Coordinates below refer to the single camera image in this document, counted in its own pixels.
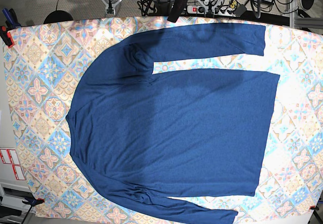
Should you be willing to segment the patterned tile tablecloth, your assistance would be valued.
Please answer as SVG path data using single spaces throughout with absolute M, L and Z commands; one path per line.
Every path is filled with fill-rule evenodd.
M 7 126 L 25 180 L 23 188 L 45 202 L 39 217 L 100 223 L 160 223 L 123 209 L 95 192 L 73 163 L 65 116 L 74 91 L 106 48 L 143 31 L 172 27 L 163 17 L 62 22 L 11 31 L 14 46 L 1 44 L 1 131 Z M 238 211 L 235 223 L 279 219 L 309 222 L 322 193 L 322 36 L 267 25 L 264 57 L 231 55 L 159 62 L 155 73 L 219 68 L 280 75 L 259 186 L 254 197 L 198 197 L 193 202 Z

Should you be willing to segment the red black clamp top-left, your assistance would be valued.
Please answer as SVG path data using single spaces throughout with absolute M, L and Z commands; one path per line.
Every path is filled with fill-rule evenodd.
M 14 46 L 13 38 L 5 26 L 1 26 L 1 39 L 8 48 Z

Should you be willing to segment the white power strip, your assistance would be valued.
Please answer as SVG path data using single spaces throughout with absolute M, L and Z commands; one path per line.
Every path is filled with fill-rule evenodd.
M 229 6 L 222 7 L 204 7 L 198 5 L 189 5 L 186 7 L 187 14 L 198 16 L 228 16 L 234 17 L 233 9 Z

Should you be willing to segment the black round stand base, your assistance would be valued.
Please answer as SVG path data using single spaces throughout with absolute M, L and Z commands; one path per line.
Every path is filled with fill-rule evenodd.
M 44 20 L 44 24 L 73 21 L 73 17 L 70 13 L 62 10 L 56 10 L 51 12 Z

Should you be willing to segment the black power adapter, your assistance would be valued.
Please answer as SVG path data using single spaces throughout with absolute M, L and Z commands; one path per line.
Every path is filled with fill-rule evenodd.
M 239 5 L 236 10 L 234 11 L 234 15 L 236 17 L 241 17 L 245 12 L 247 11 L 247 8 L 244 4 Z

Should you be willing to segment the blue clamp bottom-left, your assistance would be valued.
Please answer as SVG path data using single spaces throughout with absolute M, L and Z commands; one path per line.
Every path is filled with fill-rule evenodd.
M 37 205 L 44 203 L 44 199 L 35 199 L 35 198 L 25 197 L 24 200 L 22 200 L 22 203 L 24 203 L 26 205 L 30 205 L 32 207 L 35 207 Z

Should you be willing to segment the red clamp bottom-right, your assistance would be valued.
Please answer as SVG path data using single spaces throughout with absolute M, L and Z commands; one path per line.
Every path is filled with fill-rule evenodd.
M 311 206 L 310 210 L 315 210 L 315 211 L 319 211 L 319 207 L 318 206 Z

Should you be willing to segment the red white labels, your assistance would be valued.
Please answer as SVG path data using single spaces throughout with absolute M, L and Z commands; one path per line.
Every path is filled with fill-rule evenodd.
M 18 155 L 13 148 L 1 148 L 1 175 L 9 180 L 25 180 Z

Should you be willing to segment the blue long-sleeve T-shirt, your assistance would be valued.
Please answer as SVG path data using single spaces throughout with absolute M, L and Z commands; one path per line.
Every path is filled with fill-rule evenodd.
M 187 197 L 253 196 L 279 75 L 195 69 L 153 73 L 156 62 L 262 56 L 262 25 L 215 23 L 151 30 L 103 51 L 66 116 L 70 156 L 109 201 L 181 223 L 232 223 Z

